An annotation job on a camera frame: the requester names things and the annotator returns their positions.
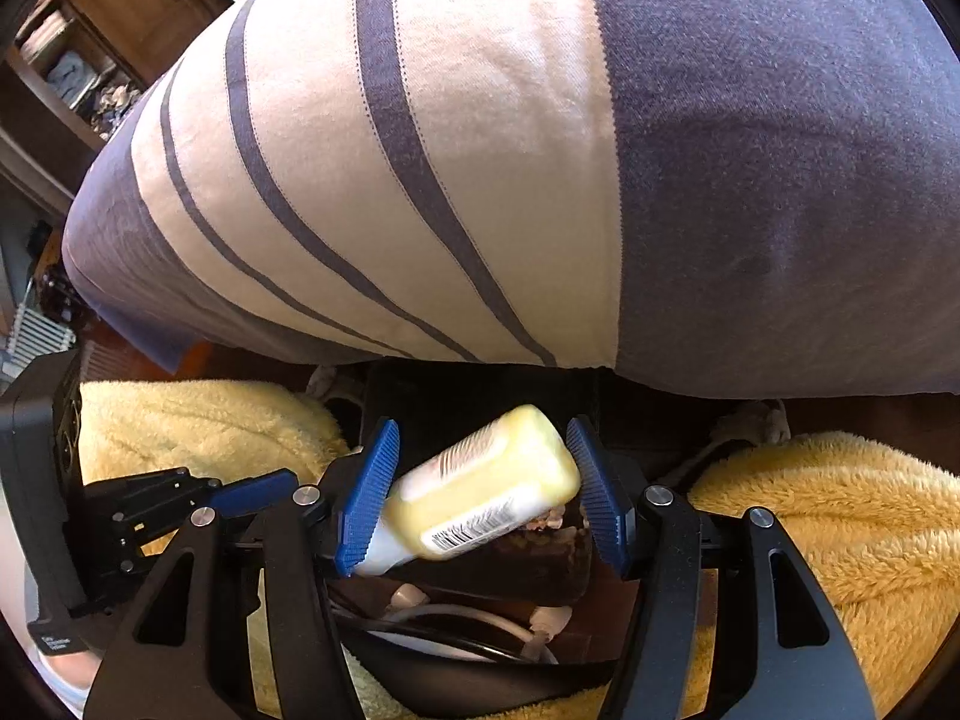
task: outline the product label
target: product label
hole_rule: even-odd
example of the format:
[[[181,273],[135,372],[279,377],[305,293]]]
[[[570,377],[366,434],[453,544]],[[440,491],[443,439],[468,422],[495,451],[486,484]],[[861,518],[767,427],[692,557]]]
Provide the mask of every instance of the product label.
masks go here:
[[[453,557],[510,533],[549,508],[537,485],[517,485],[424,532],[421,541],[432,554]]]
[[[403,501],[416,501],[438,490],[451,479],[475,469],[503,451],[506,436],[492,422],[467,436],[462,442],[445,449],[432,460],[417,466],[397,481],[397,493]]]

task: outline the wall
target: wall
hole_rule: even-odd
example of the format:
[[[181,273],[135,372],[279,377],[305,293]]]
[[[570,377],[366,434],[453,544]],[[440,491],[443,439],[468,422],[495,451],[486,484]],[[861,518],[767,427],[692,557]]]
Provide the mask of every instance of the wall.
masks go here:
[[[27,240],[42,218],[40,209],[6,178],[0,177],[0,247],[3,247],[4,265],[17,303],[23,299],[32,275]]]

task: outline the fluffy yellow fabric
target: fluffy yellow fabric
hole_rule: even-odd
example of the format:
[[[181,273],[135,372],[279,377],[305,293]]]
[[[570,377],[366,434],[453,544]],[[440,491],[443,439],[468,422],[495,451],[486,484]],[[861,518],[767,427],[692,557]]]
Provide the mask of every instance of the fluffy yellow fabric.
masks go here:
[[[239,382],[90,384],[80,462],[88,481],[174,466],[225,482],[288,467],[315,481],[347,447],[316,402]],[[694,506],[739,517],[776,512],[832,601],[877,715],[904,696],[960,614],[960,480],[842,433],[798,437],[712,466]],[[261,710],[278,716],[266,621],[248,623]],[[702,707],[712,629],[698,631],[685,713]],[[347,656],[368,720],[413,718]],[[506,712],[499,720],[593,720],[605,688]]]
[[[689,498],[736,517],[755,504],[776,513],[836,608],[878,717],[960,614],[960,480],[888,446],[801,436],[712,466]],[[687,709],[706,694],[708,651],[698,647]]]
[[[83,385],[85,482],[186,466],[234,482],[290,469],[314,483],[347,452],[320,403],[263,382],[95,382]]]

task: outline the white and gray striped fabric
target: white and gray striped fabric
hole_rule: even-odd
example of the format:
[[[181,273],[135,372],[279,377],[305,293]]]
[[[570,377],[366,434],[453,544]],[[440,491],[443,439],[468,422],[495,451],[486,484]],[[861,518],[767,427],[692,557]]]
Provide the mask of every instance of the white and gray striped fabric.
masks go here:
[[[167,367],[607,365],[960,389],[960,65],[921,0],[241,0],[64,258]]]

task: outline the metal screw cap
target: metal screw cap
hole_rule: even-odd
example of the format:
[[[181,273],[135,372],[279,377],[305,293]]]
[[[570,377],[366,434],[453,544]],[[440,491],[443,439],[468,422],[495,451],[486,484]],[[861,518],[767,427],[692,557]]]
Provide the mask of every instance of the metal screw cap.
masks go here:
[[[190,514],[190,521],[198,528],[203,528],[213,522],[214,517],[217,517],[217,512],[209,506],[202,506],[200,509],[194,509],[193,514]]]
[[[320,500],[320,490],[314,485],[304,485],[294,490],[294,503],[298,506],[313,506]]]
[[[774,524],[774,515],[771,514],[769,509],[762,509],[757,506],[750,509],[750,522],[758,528],[769,528]]]
[[[663,485],[650,485],[643,493],[643,497],[654,506],[669,506],[673,503],[673,493],[671,493],[670,488]]]

